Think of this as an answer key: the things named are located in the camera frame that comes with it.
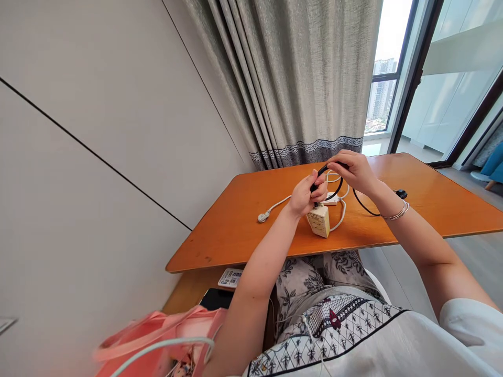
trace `white shirt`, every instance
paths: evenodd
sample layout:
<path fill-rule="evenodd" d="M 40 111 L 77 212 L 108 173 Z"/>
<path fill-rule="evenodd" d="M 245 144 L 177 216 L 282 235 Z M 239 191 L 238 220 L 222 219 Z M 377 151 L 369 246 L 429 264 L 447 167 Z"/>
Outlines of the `white shirt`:
<path fill-rule="evenodd" d="M 440 325 L 347 293 L 304 315 L 311 335 L 299 318 L 243 376 L 503 375 L 503 314 L 478 301 L 446 302 Z"/>

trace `building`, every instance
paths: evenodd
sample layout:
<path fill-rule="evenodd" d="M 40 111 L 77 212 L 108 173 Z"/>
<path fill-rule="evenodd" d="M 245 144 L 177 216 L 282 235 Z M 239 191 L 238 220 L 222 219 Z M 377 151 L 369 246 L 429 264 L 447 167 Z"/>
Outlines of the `building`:
<path fill-rule="evenodd" d="M 396 72 L 397 62 L 394 58 L 376 60 L 373 75 Z M 395 93 L 396 80 L 375 82 L 370 87 L 367 119 L 386 119 Z"/>

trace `black phone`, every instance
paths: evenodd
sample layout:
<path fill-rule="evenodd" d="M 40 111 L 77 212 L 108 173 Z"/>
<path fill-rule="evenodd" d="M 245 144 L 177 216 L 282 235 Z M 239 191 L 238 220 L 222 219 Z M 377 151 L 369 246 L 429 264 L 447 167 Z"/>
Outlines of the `black phone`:
<path fill-rule="evenodd" d="M 208 310 L 217 310 L 222 308 L 229 309 L 234 292 L 210 288 L 204 295 L 199 305 Z"/>

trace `woman's right hand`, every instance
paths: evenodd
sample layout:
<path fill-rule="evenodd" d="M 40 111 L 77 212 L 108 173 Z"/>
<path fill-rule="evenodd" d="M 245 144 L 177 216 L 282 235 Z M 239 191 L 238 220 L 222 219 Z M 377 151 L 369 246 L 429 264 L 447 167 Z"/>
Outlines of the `woman's right hand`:
<path fill-rule="evenodd" d="M 345 163 L 349 170 L 337 162 Z M 327 161 L 327 167 L 344 178 L 352 188 L 369 197 L 383 185 L 370 168 L 367 157 L 361 153 L 343 149 Z"/>

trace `curtain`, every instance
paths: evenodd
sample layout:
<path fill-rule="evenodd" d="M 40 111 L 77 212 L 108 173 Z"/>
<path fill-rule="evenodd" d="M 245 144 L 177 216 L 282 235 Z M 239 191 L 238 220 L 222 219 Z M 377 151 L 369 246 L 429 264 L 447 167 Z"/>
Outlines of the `curtain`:
<path fill-rule="evenodd" d="M 360 152 L 382 0 L 185 0 L 258 170 Z"/>

